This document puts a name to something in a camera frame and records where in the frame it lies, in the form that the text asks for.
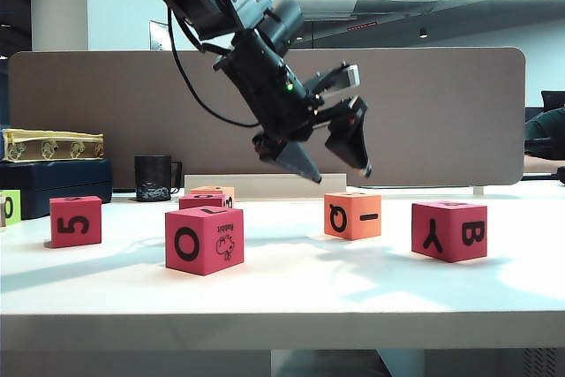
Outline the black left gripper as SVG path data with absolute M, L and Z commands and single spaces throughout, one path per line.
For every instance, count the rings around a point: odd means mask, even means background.
M 281 167 L 314 183 L 321 182 L 321 174 L 303 146 L 319 124 L 328 124 L 329 137 L 325 147 L 357 170 L 362 177 L 371 176 L 371 163 L 365 146 L 364 120 L 366 102 L 359 96 L 342 99 L 334 106 L 306 114 L 296 122 L 284 121 L 280 130 L 261 132 L 252 143 L 261 160 L 274 160 Z

